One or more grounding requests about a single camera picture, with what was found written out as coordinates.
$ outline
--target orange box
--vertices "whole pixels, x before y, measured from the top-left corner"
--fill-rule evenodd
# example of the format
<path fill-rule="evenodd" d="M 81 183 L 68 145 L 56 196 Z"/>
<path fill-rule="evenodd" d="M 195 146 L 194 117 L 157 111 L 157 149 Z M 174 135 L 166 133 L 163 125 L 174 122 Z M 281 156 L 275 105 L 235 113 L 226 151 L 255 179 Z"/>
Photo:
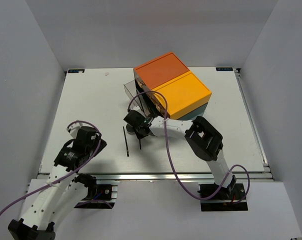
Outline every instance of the orange box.
<path fill-rule="evenodd" d="M 173 52 L 168 52 L 133 69 L 135 80 L 145 91 L 153 90 L 188 71 L 187 66 Z"/>
<path fill-rule="evenodd" d="M 179 119 L 209 102 L 212 92 L 188 71 L 166 83 L 152 89 L 164 95 L 168 103 L 168 117 Z M 158 110 L 164 114 L 165 101 L 158 94 L 148 94 Z"/>

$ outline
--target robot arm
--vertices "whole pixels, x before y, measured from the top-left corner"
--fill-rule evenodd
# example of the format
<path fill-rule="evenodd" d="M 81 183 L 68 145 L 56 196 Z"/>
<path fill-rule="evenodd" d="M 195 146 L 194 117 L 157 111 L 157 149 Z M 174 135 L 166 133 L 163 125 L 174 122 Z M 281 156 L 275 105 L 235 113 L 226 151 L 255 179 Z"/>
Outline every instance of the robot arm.
<path fill-rule="evenodd" d="M 88 174 L 81 173 L 75 177 L 77 173 L 74 172 L 52 184 L 92 157 L 99 142 L 100 147 L 96 154 L 107 145 L 93 127 L 76 123 L 70 126 L 68 131 L 76 138 L 66 142 L 54 160 L 54 166 L 46 181 L 46 184 L 51 186 L 40 191 L 21 219 L 12 220 L 8 226 L 15 240 L 54 240 L 55 230 L 76 204 L 85 198 L 92 199 L 97 193 L 97 181 Z"/>
<path fill-rule="evenodd" d="M 131 110 L 124 118 L 136 134 L 138 139 L 146 136 L 164 136 L 164 118 L 151 115 L 144 117 L 135 110 Z M 169 137 L 186 140 L 195 155 L 204 160 L 214 177 L 214 183 L 220 185 L 229 167 L 223 154 L 222 135 L 202 116 L 195 120 L 166 120 Z M 222 191 L 230 193 L 236 184 L 236 177 L 230 173 L 222 185 Z"/>

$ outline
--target white table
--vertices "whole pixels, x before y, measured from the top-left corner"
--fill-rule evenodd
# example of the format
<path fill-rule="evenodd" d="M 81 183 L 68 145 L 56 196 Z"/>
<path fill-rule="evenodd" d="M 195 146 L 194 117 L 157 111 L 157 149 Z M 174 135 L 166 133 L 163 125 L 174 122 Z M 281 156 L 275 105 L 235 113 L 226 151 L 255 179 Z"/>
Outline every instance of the white table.
<path fill-rule="evenodd" d="M 212 91 L 204 117 L 222 134 L 223 151 L 229 167 L 241 164 L 250 172 L 264 170 L 262 156 L 247 115 L 233 71 L 216 71 L 215 67 L 190 67 Z M 129 98 L 124 84 L 134 79 L 132 68 L 85 69 L 68 73 L 50 137 L 42 158 L 40 173 L 49 173 L 63 144 L 71 136 L 67 125 L 74 120 L 95 124 L 107 147 L 81 171 L 84 173 L 122 174 L 171 173 L 164 137 L 146 137 L 139 149 L 134 135 L 127 134 L 129 157 L 123 134 Z M 188 143 L 170 139 L 170 152 L 180 173 L 210 172 L 196 157 Z"/>

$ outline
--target gray wall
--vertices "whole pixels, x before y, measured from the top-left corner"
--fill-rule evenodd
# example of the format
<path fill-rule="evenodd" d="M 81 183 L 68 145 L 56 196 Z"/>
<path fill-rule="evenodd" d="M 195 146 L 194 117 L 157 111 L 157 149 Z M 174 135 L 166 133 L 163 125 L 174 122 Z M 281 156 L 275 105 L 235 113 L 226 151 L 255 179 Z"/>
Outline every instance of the gray wall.
<path fill-rule="evenodd" d="M 67 68 L 135 67 L 175 52 L 240 68 L 277 0 L 26 0 Z"/>
<path fill-rule="evenodd" d="M 279 0 L 242 68 L 273 175 L 302 232 L 302 0 Z"/>
<path fill-rule="evenodd" d="M 0 210 L 37 174 L 64 73 L 24 0 L 0 0 Z M 0 218 L 0 240 L 21 203 Z"/>

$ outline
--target yellow box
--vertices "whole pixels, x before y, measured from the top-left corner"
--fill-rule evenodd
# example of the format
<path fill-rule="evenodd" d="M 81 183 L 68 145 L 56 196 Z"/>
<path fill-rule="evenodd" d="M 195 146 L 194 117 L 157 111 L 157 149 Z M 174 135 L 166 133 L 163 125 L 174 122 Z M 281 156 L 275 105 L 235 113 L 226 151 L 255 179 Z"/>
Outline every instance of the yellow box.
<path fill-rule="evenodd" d="M 152 90 L 165 96 L 168 103 L 168 117 L 175 120 L 206 104 L 212 95 L 212 92 L 191 71 Z M 152 94 L 151 99 L 164 113 L 165 102 L 162 97 Z"/>

